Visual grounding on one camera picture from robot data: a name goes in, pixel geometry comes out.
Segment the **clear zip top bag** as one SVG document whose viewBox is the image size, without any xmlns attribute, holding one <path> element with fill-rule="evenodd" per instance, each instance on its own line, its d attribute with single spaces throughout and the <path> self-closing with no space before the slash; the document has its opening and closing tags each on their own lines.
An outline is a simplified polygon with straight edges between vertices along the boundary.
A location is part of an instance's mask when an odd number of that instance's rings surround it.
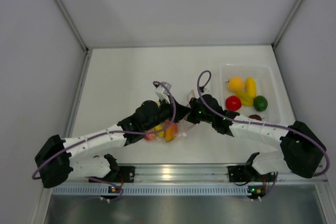
<svg viewBox="0 0 336 224">
<path fill-rule="evenodd" d="M 187 94 L 187 107 L 190 108 L 189 101 L 191 98 L 196 98 L 195 90 L 191 90 Z M 184 138 L 188 135 L 188 132 L 195 126 L 195 124 L 190 123 L 185 120 L 186 117 L 178 123 L 173 123 L 170 127 L 168 127 L 165 131 L 160 131 L 155 134 L 147 134 L 145 136 L 146 141 L 160 141 L 160 142 L 172 142 L 176 139 Z M 162 130 L 165 126 L 170 123 L 169 120 L 166 120 L 164 123 L 154 127 L 153 129 L 149 130 L 149 132 L 159 131 Z"/>
</svg>

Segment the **orange fake mango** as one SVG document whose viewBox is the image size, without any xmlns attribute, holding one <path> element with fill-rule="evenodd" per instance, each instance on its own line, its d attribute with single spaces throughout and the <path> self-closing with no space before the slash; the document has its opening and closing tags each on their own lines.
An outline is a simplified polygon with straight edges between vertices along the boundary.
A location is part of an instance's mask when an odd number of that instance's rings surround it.
<svg viewBox="0 0 336 224">
<path fill-rule="evenodd" d="M 169 143 L 171 141 L 173 141 L 178 133 L 178 124 L 177 123 L 173 123 L 171 126 L 169 126 L 166 130 L 165 130 L 165 142 Z"/>
</svg>

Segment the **red fake apple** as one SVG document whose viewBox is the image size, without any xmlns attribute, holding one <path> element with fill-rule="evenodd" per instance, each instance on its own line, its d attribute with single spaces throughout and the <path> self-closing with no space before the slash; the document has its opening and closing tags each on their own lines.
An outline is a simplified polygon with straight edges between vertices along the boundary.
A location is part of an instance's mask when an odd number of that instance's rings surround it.
<svg viewBox="0 0 336 224">
<path fill-rule="evenodd" d="M 239 97 L 235 95 L 229 96 L 225 100 L 225 108 L 230 111 L 238 111 L 242 107 L 242 103 Z"/>
</svg>

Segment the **orange yellow fake peach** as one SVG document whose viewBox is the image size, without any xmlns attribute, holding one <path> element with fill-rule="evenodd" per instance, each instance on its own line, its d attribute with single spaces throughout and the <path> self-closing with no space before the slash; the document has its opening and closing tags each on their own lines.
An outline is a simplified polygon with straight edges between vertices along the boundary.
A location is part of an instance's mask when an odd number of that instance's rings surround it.
<svg viewBox="0 0 336 224">
<path fill-rule="evenodd" d="M 242 91 L 245 88 L 245 82 L 241 77 L 231 77 L 227 82 L 227 88 L 231 92 Z"/>
</svg>

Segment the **yellow fake starfruit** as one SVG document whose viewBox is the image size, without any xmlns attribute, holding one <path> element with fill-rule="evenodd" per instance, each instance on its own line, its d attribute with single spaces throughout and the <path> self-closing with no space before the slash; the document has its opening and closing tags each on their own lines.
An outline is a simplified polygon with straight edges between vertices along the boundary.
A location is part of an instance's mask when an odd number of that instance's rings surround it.
<svg viewBox="0 0 336 224">
<path fill-rule="evenodd" d="M 238 97 L 244 106 L 253 106 L 253 98 L 244 91 L 237 91 L 235 96 Z"/>
</svg>

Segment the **dark purple fake plum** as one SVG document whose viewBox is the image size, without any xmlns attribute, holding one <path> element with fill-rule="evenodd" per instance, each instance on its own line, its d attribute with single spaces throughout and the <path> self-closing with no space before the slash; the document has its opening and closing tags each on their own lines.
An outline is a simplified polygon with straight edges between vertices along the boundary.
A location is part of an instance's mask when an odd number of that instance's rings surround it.
<svg viewBox="0 0 336 224">
<path fill-rule="evenodd" d="M 250 115 L 249 118 L 254 119 L 254 120 L 259 120 L 259 121 L 262 120 L 262 118 L 257 114 Z"/>
</svg>

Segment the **yellow fake corn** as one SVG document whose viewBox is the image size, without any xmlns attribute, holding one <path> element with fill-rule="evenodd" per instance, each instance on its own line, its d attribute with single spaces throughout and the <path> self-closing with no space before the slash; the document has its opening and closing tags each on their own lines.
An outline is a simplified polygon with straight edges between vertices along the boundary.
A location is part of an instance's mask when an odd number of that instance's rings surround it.
<svg viewBox="0 0 336 224">
<path fill-rule="evenodd" d="M 253 99 L 257 96 L 257 86 L 253 78 L 248 77 L 246 79 L 246 93 L 248 93 Z"/>
</svg>

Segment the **green fake lime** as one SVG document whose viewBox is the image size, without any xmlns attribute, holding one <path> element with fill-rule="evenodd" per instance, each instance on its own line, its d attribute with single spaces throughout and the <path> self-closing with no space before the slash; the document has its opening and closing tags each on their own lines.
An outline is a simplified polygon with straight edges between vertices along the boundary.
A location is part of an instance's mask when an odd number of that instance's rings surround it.
<svg viewBox="0 0 336 224">
<path fill-rule="evenodd" d="M 267 109 L 268 101 L 264 96 L 258 95 L 253 100 L 253 106 L 254 106 L 256 111 L 262 112 L 262 111 L 265 111 Z"/>
</svg>

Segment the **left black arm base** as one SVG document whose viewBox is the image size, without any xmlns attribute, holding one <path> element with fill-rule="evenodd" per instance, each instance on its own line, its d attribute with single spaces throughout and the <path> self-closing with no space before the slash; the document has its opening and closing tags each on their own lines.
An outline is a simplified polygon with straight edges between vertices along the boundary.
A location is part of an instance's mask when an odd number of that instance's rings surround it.
<svg viewBox="0 0 336 224">
<path fill-rule="evenodd" d="M 117 169 L 113 169 L 110 171 L 105 177 L 95 179 L 99 179 L 106 182 L 111 183 L 133 183 L 135 175 L 135 167 L 134 166 L 119 166 Z"/>
</svg>

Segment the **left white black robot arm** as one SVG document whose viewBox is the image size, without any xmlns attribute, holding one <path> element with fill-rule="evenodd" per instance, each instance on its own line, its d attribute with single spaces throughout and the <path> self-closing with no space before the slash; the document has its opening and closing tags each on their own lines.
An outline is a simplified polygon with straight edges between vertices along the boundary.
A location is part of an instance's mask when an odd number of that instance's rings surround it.
<svg viewBox="0 0 336 224">
<path fill-rule="evenodd" d="M 145 137 L 146 132 L 166 122 L 177 123 L 190 112 L 177 102 L 148 100 L 129 117 L 102 131 L 81 137 L 50 137 L 35 156 L 44 188 L 53 188 L 66 180 L 89 179 L 92 183 L 118 181 L 119 166 L 110 153 Z"/>
</svg>

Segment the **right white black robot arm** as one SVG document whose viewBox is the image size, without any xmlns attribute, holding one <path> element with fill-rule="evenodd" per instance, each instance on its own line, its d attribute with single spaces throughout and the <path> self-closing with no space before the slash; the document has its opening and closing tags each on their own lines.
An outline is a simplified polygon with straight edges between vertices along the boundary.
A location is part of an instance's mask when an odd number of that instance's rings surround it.
<svg viewBox="0 0 336 224">
<path fill-rule="evenodd" d="M 189 105 L 188 122 L 206 122 L 219 134 L 246 138 L 274 148 L 272 152 L 251 154 L 245 167 L 250 180 L 258 180 L 271 172 L 287 171 L 303 178 L 313 178 L 324 175 L 330 167 L 326 147 L 300 121 L 283 126 L 254 120 L 223 110 L 210 94 L 191 98 Z"/>
</svg>

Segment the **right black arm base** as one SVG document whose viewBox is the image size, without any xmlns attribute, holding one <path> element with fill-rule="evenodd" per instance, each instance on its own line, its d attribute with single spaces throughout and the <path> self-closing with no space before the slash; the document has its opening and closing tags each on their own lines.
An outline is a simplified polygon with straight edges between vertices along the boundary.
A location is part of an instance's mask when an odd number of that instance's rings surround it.
<svg viewBox="0 0 336 224">
<path fill-rule="evenodd" d="M 234 165 L 228 166 L 229 181 L 231 183 L 245 183 L 245 182 L 273 182 L 275 180 L 275 173 L 258 173 L 252 166 L 248 165 Z"/>
</svg>

